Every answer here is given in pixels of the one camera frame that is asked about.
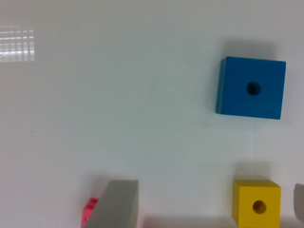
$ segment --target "pink block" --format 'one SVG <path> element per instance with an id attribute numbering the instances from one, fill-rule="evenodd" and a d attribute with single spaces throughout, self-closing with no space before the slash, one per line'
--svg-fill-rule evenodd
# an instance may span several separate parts
<path id="1" fill-rule="evenodd" d="M 87 202 L 87 204 L 84 208 L 84 212 L 83 212 L 82 228 L 85 228 L 86 222 L 87 222 L 89 216 L 92 214 L 92 211 L 94 210 L 94 207 L 97 202 L 98 202 L 98 199 L 96 199 L 96 198 L 91 198 Z"/>

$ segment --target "hole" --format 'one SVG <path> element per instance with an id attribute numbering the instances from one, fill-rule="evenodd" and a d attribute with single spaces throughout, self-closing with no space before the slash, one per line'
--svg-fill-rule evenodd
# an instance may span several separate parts
<path id="1" fill-rule="evenodd" d="M 247 92 L 251 95 L 257 95 L 260 92 L 260 85 L 256 82 L 251 82 L 247 85 Z"/>
<path id="2" fill-rule="evenodd" d="M 257 214 L 263 214 L 267 209 L 265 202 L 263 202 L 262 200 L 256 201 L 254 203 L 253 208 Z"/>

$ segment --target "blue block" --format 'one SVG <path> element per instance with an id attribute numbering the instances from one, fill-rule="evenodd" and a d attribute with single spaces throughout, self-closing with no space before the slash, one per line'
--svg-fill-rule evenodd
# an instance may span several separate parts
<path id="1" fill-rule="evenodd" d="M 227 57 L 218 80 L 218 114 L 280 119 L 286 62 Z"/>

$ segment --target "yellow block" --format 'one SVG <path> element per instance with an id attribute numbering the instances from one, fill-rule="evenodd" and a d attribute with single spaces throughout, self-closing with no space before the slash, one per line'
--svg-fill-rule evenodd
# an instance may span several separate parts
<path id="1" fill-rule="evenodd" d="M 235 180 L 232 217 L 238 227 L 279 227 L 281 188 L 270 180 Z"/>

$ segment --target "toy block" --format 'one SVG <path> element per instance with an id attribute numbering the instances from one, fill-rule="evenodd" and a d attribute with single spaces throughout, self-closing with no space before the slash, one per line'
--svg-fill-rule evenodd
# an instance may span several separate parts
<path id="1" fill-rule="evenodd" d="M 98 202 L 98 199 L 95 199 L 95 198 L 91 198 L 87 202 L 87 204 L 84 208 L 84 211 L 83 211 L 82 228 L 85 227 L 86 222 L 87 222 L 88 218 L 90 217 L 90 215 L 92 214 L 97 202 Z"/>
<path id="2" fill-rule="evenodd" d="M 137 180 L 112 180 L 85 228 L 136 228 L 139 212 Z"/>
<path id="3" fill-rule="evenodd" d="M 226 57 L 218 79 L 218 114 L 281 117 L 286 62 Z"/>
<path id="4" fill-rule="evenodd" d="M 270 180 L 235 180 L 233 219 L 238 227 L 279 227 L 281 188 Z"/>

